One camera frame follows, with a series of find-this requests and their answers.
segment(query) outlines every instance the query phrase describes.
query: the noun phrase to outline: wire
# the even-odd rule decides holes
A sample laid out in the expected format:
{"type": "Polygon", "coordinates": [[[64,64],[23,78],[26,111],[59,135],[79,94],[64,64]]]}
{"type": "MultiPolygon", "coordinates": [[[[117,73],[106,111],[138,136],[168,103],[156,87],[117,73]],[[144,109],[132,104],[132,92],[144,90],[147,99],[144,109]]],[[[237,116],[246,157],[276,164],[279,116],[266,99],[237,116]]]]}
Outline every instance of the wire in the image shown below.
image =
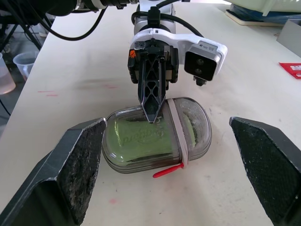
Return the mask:
{"type": "Polygon", "coordinates": [[[88,12],[93,12],[92,10],[74,10],[71,13],[88,13],[88,12]]]}
{"type": "Polygon", "coordinates": [[[64,40],[67,40],[67,41],[79,41],[79,40],[82,40],[86,37],[88,37],[94,30],[95,28],[98,26],[99,22],[101,21],[105,11],[107,8],[104,8],[102,9],[102,11],[100,12],[98,18],[96,19],[94,25],[91,27],[91,29],[89,31],[87,31],[87,33],[79,36],[79,37],[66,37],[66,36],[62,36],[60,35],[59,33],[56,33],[54,30],[52,30],[51,28],[49,28],[45,23],[44,21],[42,20],[42,18],[39,16],[39,14],[36,12],[36,10],[32,7],[32,5],[30,5],[31,9],[32,9],[32,12],[34,13],[34,15],[36,16],[36,18],[38,19],[39,23],[47,30],[49,31],[50,33],[52,33],[54,36],[60,38],[60,39],[64,39],[64,40]]]}
{"type": "MultiPolygon", "coordinates": [[[[134,12],[132,14],[132,23],[135,24],[135,18],[138,17],[138,16],[148,16],[148,12],[141,12],[141,11],[138,11],[138,12],[134,12]]],[[[197,36],[200,36],[200,37],[204,37],[197,29],[195,29],[192,25],[190,25],[189,23],[187,23],[186,21],[176,17],[176,16],[172,16],[172,15],[168,15],[168,14],[161,14],[161,19],[165,19],[165,20],[172,20],[172,21],[175,21],[175,22],[178,22],[179,24],[182,24],[184,27],[188,28],[192,33],[194,33],[195,35],[197,36]]]]}
{"type": "Polygon", "coordinates": [[[159,4],[157,4],[157,7],[158,8],[162,8],[162,7],[167,6],[167,5],[171,4],[171,3],[174,3],[176,1],[179,1],[179,0],[165,0],[165,1],[160,2],[159,4]]]}
{"type": "Polygon", "coordinates": [[[9,111],[7,110],[7,108],[5,107],[5,105],[3,104],[3,102],[0,99],[0,104],[2,105],[2,107],[4,108],[4,110],[6,111],[6,113],[10,116],[9,111]]]}

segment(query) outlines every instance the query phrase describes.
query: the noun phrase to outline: red package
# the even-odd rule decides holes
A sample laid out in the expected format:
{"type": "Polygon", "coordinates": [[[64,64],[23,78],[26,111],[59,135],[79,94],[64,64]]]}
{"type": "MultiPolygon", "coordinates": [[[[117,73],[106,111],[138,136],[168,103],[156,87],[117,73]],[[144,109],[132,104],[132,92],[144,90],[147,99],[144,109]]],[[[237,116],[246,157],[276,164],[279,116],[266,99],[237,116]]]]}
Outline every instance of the red package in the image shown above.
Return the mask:
{"type": "Polygon", "coordinates": [[[279,63],[296,79],[301,79],[301,63],[279,63]]]}

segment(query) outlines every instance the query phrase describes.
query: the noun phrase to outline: white table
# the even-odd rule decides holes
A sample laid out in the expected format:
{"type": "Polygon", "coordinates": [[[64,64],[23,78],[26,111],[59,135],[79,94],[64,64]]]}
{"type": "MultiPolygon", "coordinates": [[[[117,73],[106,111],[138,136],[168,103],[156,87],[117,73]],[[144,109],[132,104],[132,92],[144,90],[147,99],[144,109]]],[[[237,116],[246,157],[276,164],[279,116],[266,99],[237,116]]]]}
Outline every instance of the white table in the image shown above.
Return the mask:
{"type": "MultiPolygon", "coordinates": [[[[158,169],[123,175],[102,158],[83,225],[272,225],[246,177],[228,123],[231,116],[265,122],[301,148],[301,83],[278,65],[301,59],[276,42],[279,28],[240,26],[225,16],[227,7],[175,4],[177,16],[229,49],[212,82],[196,86],[181,66],[178,82],[167,92],[167,97],[191,97],[206,109],[213,130],[208,153],[186,170],[158,179],[152,178],[158,169]]],[[[68,128],[138,104],[137,85],[127,70],[135,9],[109,8],[95,32],[81,41],[47,37],[1,138],[0,211],[68,128]]],[[[53,29],[78,36],[97,16],[57,18],[53,29]]],[[[177,25],[177,32],[188,31],[177,25]]]]}

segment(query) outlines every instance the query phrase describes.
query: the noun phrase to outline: floor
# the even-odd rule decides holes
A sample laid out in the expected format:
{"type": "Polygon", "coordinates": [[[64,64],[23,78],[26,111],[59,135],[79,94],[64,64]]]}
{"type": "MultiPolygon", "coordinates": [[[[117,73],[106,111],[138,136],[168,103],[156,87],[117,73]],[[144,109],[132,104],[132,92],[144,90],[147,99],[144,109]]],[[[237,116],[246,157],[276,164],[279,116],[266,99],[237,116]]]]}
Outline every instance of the floor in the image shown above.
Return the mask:
{"type": "MultiPolygon", "coordinates": [[[[39,36],[39,28],[37,26],[32,27],[32,32],[34,33],[34,35],[37,36],[39,42],[43,45],[45,38],[39,36]]],[[[11,113],[25,85],[25,81],[22,75],[20,74],[16,65],[13,63],[13,58],[20,53],[37,51],[38,49],[31,41],[29,41],[26,38],[23,29],[20,26],[16,29],[13,37],[10,39],[9,46],[10,46],[10,52],[9,53],[2,52],[2,53],[3,53],[3,58],[6,63],[6,66],[8,67],[16,83],[16,88],[7,94],[0,95],[0,99],[2,100],[3,104],[8,109],[8,111],[11,113]]],[[[4,130],[4,127],[7,124],[8,119],[9,119],[9,115],[5,112],[3,107],[0,105],[0,135],[4,130]]]]}

